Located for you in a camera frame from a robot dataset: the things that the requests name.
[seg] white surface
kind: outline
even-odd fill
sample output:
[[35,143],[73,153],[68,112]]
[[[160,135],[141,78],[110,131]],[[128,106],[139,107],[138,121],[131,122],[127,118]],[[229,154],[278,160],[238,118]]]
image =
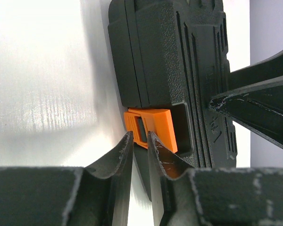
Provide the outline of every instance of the white surface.
[[[231,72],[250,65],[250,1],[223,0],[226,13],[228,37],[227,59]],[[250,131],[238,123],[236,138],[238,146],[237,167],[250,167]]]
[[[250,1],[250,59],[258,63],[283,50],[283,0]],[[283,168],[283,149],[252,133],[251,166]]]
[[[86,166],[124,127],[110,45],[110,0],[0,1],[0,165]],[[249,1],[224,0],[231,69],[249,65]],[[236,126],[238,165],[250,133]],[[133,166],[129,224],[152,225]]]

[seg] orange latch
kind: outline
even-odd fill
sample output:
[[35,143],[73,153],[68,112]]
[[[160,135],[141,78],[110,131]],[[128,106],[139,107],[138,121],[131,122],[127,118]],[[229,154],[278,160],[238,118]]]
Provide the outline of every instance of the orange latch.
[[153,131],[172,152],[177,152],[171,111],[168,109],[132,109],[124,113],[127,131],[133,131],[134,142],[148,148],[147,135]]

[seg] black plastic case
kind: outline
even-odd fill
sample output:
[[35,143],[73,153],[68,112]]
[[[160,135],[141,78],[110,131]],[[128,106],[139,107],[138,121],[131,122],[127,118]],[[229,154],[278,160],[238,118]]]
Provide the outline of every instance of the black plastic case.
[[112,0],[109,23],[122,104],[170,109],[178,155],[193,166],[235,166],[235,127],[208,109],[228,90],[222,1]]

